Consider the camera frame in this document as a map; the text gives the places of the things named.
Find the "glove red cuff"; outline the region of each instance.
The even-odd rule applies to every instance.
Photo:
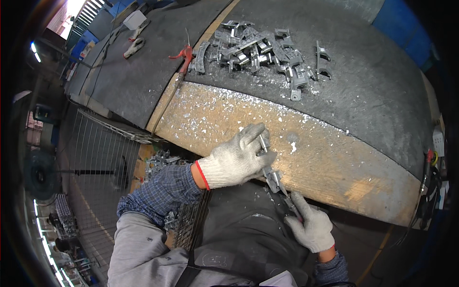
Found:
[[[195,164],[196,164],[196,167],[197,167],[198,170],[199,170],[199,174],[201,175],[202,179],[204,180],[204,183],[206,184],[206,189],[207,189],[207,190],[210,190],[210,187],[209,187],[209,184],[207,183],[206,177],[205,177],[204,174],[202,173],[202,169],[201,169],[201,167],[199,166],[199,162],[198,162],[198,161],[195,161]]]

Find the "yellow floor line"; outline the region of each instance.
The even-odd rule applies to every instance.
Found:
[[[199,45],[201,44],[202,41],[209,41],[210,37],[212,37],[213,33],[218,29],[222,21],[228,16],[228,14],[233,10],[234,6],[239,3],[240,0],[233,0],[231,3],[226,6],[223,11],[215,18],[215,20],[212,22],[212,24],[209,25],[207,30],[202,34],[201,38],[199,38],[198,42],[196,45],[193,47],[193,49],[199,48]]]
[[[237,5],[237,3],[239,3],[239,1],[240,0],[233,0],[231,3],[228,4],[228,6],[226,6],[225,9],[223,9],[223,11],[221,11],[221,13],[217,16],[217,18],[215,18],[215,20],[206,29],[204,34],[202,34],[202,36],[199,38],[198,42],[196,43],[193,49],[198,49],[202,41],[208,41],[210,37],[212,37],[213,33],[215,33],[215,30],[217,30],[217,28],[220,26],[222,21],[226,18],[226,16],[228,16],[228,14],[231,12],[231,10],[233,10],[233,8]],[[155,125],[157,114],[162,108],[161,99],[163,100],[164,98],[167,99],[170,93],[172,93],[172,91],[174,90],[173,84],[175,83],[173,79],[176,79],[177,77],[178,77],[178,73],[175,73],[174,75],[172,75],[168,85],[164,89],[164,92],[161,94],[161,97],[159,98],[158,104],[156,105],[156,108],[155,108],[155,110],[158,109],[158,112],[155,114],[155,110],[153,110],[153,113],[151,113],[150,120],[148,121],[145,127],[147,131],[154,133],[153,126]]]
[[[391,236],[391,233],[392,233],[393,229],[394,229],[394,225],[391,224],[391,226],[389,227],[389,230],[387,230],[386,236],[384,236],[384,239],[382,240],[381,245],[379,246],[379,250],[376,251],[376,254],[374,255],[373,259],[370,261],[370,264],[368,264],[367,268],[362,273],[362,275],[360,275],[360,277],[357,279],[357,281],[355,281],[355,285],[359,286],[359,284],[362,283],[362,281],[367,276],[368,272],[370,272],[371,267],[373,267],[373,264],[375,263],[375,261],[378,258],[379,254],[381,254],[381,251],[384,248],[384,246],[386,245],[387,240],[389,240],[389,237]]]

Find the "wooden work surface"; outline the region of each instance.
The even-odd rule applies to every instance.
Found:
[[[175,79],[163,93],[151,131]],[[304,113],[242,93],[184,82],[155,134],[201,156],[250,123],[263,122],[278,152],[274,169],[290,191],[338,208],[407,226],[420,186],[412,174],[368,144]]]

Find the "white cloth glove on table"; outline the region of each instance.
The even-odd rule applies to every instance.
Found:
[[[269,151],[257,156],[262,148],[259,135],[269,138],[264,124],[249,124],[231,140],[214,148],[210,156],[196,161],[207,189],[240,185],[263,176],[261,169],[272,164],[277,153]]]
[[[332,248],[335,239],[331,234],[333,225],[328,215],[323,211],[312,209],[298,192],[291,193],[291,200],[304,218],[304,224],[293,216],[284,218],[284,222],[291,228],[296,240],[312,253]]]

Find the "curved workbench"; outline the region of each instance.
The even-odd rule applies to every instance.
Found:
[[[69,92],[73,100],[93,110],[102,106],[151,131],[177,76],[179,61],[167,55],[183,47],[185,26],[195,47],[227,20],[254,22],[258,31],[288,28],[312,69],[315,40],[329,50],[331,81],[314,82],[301,101],[292,102],[284,75],[274,67],[262,67],[256,76],[247,71],[229,76],[227,67],[206,59],[207,73],[187,75],[155,133],[206,156],[240,128],[264,122],[279,153],[273,168],[282,171],[288,190],[408,225],[420,185],[422,147],[432,140],[431,118],[420,70],[390,39],[368,22],[316,0],[201,0],[147,17],[152,23],[141,35],[146,45],[128,60],[122,52],[131,31],[118,36],[105,61],[102,47],[91,51],[97,54],[90,53],[88,61],[98,67],[84,73],[78,67],[74,78],[80,81],[71,86],[74,94]],[[190,24],[196,18],[206,24]]]
[[[266,17],[267,21],[272,20],[263,11],[244,6],[256,2],[233,1],[196,45],[209,40],[222,21],[237,18],[256,22],[252,19],[253,13]],[[298,4],[298,1],[282,1],[283,6],[288,3]],[[259,31],[268,29],[267,25],[260,25],[256,27]],[[344,28],[355,25],[352,21]],[[269,26],[269,29],[290,27]],[[292,39],[294,43],[302,42],[301,37],[301,40],[295,38],[298,37],[294,32],[296,29],[298,26],[291,33]],[[349,46],[347,50],[339,50],[342,39],[336,41],[338,44],[330,45],[331,41],[320,38],[336,49],[333,55],[336,59],[333,63],[334,79],[314,86],[313,89],[320,90],[317,96],[303,91],[305,100],[300,102],[291,102],[288,97],[281,96],[290,90],[282,90],[283,75],[271,73],[273,68],[262,69],[258,77],[244,72],[234,72],[230,76],[227,68],[205,61],[207,74],[190,73],[187,76],[187,82],[173,97],[155,134],[207,156],[212,148],[230,139],[247,124],[263,122],[271,133],[271,149],[278,152],[273,168],[282,171],[282,182],[288,190],[299,191],[313,200],[364,216],[407,226],[420,186],[416,176],[420,177],[418,170],[422,168],[422,146],[429,143],[431,134],[425,86],[420,70],[403,51],[373,27],[362,29],[367,29],[368,34],[375,33],[370,40],[380,45],[387,42],[386,47],[373,47],[379,52],[375,56],[379,60],[371,58],[371,53],[366,51],[347,62],[342,57],[352,57],[355,50],[349,51]],[[297,48],[310,60],[313,47],[312,51],[303,50],[302,46]],[[390,53],[398,54],[389,57]],[[343,72],[359,67],[358,62],[363,63],[362,55],[369,57],[367,66],[351,76]],[[398,62],[401,70],[393,69],[393,61]],[[151,131],[158,112],[173,90],[176,77],[177,74],[164,91],[147,130]],[[354,86],[365,81],[366,85],[352,87],[347,83],[350,79],[353,79]]]

